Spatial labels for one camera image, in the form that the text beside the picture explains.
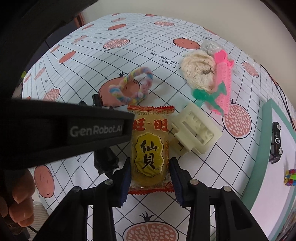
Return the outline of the person's left hand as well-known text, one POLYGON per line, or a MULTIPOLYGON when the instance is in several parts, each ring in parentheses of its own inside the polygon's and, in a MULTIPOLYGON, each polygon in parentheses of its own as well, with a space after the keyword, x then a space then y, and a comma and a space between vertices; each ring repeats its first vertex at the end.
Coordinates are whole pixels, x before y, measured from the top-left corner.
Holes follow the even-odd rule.
POLYGON ((34 205, 32 195, 35 192, 34 179, 29 170, 21 176, 5 176, 1 178, 1 189, 12 198, 11 204, 1 196, 1 217, 10 216, 12 221, 21 227, 27 227, 34 221, 34 205))

